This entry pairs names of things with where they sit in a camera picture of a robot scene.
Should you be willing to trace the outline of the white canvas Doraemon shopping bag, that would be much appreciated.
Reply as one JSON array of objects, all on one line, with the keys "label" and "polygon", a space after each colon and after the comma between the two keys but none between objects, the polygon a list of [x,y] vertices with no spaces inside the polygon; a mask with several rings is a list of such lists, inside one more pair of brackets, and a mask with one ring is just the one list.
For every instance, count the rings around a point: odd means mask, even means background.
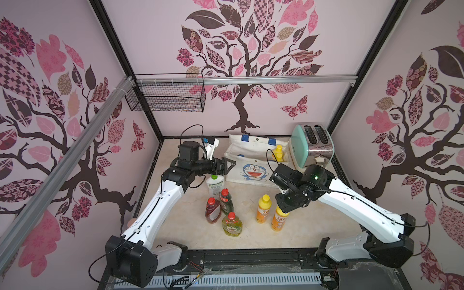
[{"label": "white canvas Doraemon shopping bag", "polygon": [[226,175],[226,181],[276,188],[270,177],[278,165],[274,156],[279,146],[282,147],[282,163],[293,167],[288,142],[251,135],[230,135],[224,157],[235,161],[236,165]]}]

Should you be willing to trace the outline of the orange soap bottle yellow cap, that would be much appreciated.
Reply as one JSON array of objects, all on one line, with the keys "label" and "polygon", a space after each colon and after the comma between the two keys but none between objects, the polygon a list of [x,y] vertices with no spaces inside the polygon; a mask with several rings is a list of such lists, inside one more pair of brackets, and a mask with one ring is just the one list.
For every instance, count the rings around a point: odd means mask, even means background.
[{"label": "orange soap bottle yellow cap", "polygon": [[283,159],[283,146],[277,145],[276,148],[273,150],[273,157],[278,162],[281,163],[284,161]]},{"label": "orange soap bottle yellow cap", "polygon": [[264,223],[267,220],[269,209],[272,206],[272,201],[269,195],[263,195],[258,201],[258,208],[256,213],[256,221],[258,223]]},{"label": "orange soap bottle yellow cap", "polygon": [[271,228],[275,232],[279,232],[282,230],[283,226],[285,225],[285,222],[287,220],[287,217],[289,216],[289,213],[284,213],[279,206],[277,206],[275,210],[275,214],[273,216],[273,220],[271,222]]}]

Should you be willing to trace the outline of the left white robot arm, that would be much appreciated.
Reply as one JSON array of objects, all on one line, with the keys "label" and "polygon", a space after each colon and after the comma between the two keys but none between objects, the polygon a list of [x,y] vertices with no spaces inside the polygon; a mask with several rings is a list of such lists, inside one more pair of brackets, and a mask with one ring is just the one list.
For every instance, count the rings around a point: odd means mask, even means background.
[{"label": "left white robot arm", "polygon": [[107,241],[106,262],[113,277],[143,288],[160,270],[186,268],[187,246],[168,242],[154,249],[155,238],[171,209],[197,176],[225,176],[234,168],[235,161],[213,156],[218,145],[219,140],[213,137],[205,137],[201,143],[185,141],[180,144],[178,157],[162,174],[161,184],[151,202],[121,236],[111,236]]}]

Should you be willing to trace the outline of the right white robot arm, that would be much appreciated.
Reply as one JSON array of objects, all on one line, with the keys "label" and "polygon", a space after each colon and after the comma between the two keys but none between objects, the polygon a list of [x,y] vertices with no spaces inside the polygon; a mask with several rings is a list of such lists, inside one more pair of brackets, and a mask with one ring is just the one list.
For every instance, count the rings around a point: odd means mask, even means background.
[{"label": "right white robot arm", "polygon": [[413,256],[412,215],[398,215],[376,205],[318,165],[304,172],[279,164],[270,180],[280,189],[275,196],[283,213],[319,201],[359,223],[364,230],[352,238],[321,240],[315,261],[323,268],[353,259],[372,259],[389,268],[401,268]]}]

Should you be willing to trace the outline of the dark green soap bottle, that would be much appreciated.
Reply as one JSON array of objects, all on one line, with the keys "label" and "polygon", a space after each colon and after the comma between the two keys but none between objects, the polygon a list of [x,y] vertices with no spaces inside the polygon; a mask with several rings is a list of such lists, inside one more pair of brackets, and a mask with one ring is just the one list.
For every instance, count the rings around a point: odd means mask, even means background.
[{"label": "dark green soap bottle", "polygon": [[231,212],[234,212],[232,196],[227,188],[223,189],[221,192],[220,203],[221,209],[226,215],[228,215]]}]

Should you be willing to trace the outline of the dark red soap bottle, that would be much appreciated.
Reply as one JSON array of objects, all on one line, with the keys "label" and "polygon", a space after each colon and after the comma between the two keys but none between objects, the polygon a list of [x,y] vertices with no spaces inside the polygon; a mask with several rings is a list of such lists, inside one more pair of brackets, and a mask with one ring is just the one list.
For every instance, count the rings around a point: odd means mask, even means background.
[{"label": "dark red soap bottle", "polygon": [[221,217],[221,204],[220,201],[211,197],[207,200],[205,207],[205,218],[209,224],[216,223]]}]

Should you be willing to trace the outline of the yellow-green soap bottle red cap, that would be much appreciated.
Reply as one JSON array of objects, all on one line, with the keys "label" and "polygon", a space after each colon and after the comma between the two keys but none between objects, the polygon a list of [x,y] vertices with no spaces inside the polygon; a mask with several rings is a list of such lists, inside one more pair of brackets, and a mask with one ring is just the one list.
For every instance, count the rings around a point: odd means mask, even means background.
[{"label": "yellow-green soap bottle red cap", "polygon": [[243,223],[232,211],[223,218],[222,228],[226,235],[237,237],[242,233]]}]

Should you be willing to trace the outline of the white bottle green cap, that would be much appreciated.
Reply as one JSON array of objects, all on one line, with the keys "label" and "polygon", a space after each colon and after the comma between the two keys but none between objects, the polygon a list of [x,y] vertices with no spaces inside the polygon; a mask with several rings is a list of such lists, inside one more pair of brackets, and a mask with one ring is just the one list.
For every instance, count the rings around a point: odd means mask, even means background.
[{"label": "white bottle green cap", "polygon": [[222,175],[211,175],[206,181],[209,193],[214,198],[219,198],[225,189],[225,178]]}]

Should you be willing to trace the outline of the mint green toaster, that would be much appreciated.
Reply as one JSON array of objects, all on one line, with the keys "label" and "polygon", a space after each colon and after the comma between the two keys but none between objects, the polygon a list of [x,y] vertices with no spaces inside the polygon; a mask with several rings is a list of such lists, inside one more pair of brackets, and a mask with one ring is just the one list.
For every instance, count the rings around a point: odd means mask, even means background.
[{"label": "mint green toaster", "polygon": [[293,163],[301,172],[314,164],[326,167],[335,153],[331,136],[318,123],[297,124],[290,138],[290,148]]}]

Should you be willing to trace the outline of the aluminium rail back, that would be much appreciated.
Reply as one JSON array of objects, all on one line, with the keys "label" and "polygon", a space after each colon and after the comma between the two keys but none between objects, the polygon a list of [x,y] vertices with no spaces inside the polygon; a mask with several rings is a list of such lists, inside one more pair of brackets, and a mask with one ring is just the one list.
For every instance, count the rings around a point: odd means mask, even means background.
[{"label": "aluminium rail back", "polygon": [[278,83],[355,83],[355,75],[314,75],[314,76],[265,76],[265,77],[163,77],[153,75],[151,78],[138,77],[139,84],[169,84],[188,83],[192,85],[253,85]]}]

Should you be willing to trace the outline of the aluminium rail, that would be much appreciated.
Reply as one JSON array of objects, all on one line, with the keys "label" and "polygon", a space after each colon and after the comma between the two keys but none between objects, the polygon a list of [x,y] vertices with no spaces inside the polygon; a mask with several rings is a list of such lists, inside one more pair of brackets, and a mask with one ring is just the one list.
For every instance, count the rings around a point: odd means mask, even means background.
[{"label": "aluminium rail", "polygon": [[77,166],[87,148],[90,147],[99,130],[103,128],[112,111],[133,86],[134,78],[132,76],[122,78],[111,92],[109,99],[102,105],[100,111],[92,118],[83,133],[80,134],[64,155],[64,158],[47,176],[37,193],[28,201],[24,209],[3,234],[1,237],[1,271],[6,269],[25,238],[60,191],[60,188]]},{"label": "aluminium rail", "polygon": [[265,77],[163,77],[153,75],[151,78],[138,77],[139,84],[169,84],[188,83],[192,85],[253,85],[278,83],[355,83],[355,75],[314,75],[314,76],[265,76]]}]

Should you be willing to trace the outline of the black corner frame post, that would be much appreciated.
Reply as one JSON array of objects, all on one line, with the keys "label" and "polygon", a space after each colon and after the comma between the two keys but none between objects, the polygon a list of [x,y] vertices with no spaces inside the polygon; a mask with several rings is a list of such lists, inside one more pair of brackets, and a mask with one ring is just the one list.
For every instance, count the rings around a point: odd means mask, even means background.
[{"label": "black corner frame post", "polygon": [[159,143],[162,143],[164,141],[164,136],[161,133],[161,129],[153,115],[153,113],[149,110],[149,104],[145,98],[145,95],[141,92],[138,84],[137,84],[137,77],[134,73],[134,70],[130,64],[130,61],[124,51],[124,48],[122,46],[122,43],[120,42],[117,33],[114,29],[114,26],[112,25],[112,22],[109,18],[108,12],[106,11],[106,8],[103,4],[103,1],[101,0],[89,0],[89,3],[103,29],[105,32],[105,35],[118,59],[118,62],[120,66],[123,69],[123,72],[125,73],[126,76],[132,77],[132,80],[134,81],[134,91],[135,91],[135,96],[138,98],[138,101],[141,103],[141,108],[142,111],[145,113],[148,122],[158,140]]}]

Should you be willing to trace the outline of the aluminium rail left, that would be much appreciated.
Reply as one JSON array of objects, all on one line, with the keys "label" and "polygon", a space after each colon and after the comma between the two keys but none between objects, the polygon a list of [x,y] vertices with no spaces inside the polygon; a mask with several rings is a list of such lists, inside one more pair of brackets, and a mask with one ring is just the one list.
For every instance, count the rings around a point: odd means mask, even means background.
[{"label": "aluminium rail left", "polygon": [[112,111],[133,86],[134,78],[132,76],[122,78],[111,92],[109,99],[102,105],[100,111],[92,118],[83,133],[80,134],[64,155],[64,158],[47,176],[37,193],[28,201],[24,209],[3,234],[1,237],[1,271],[6,269],[25,238],[60,191],[60,188],[77,166],[87,148],[90,147],[99,130],[103,128]]}]

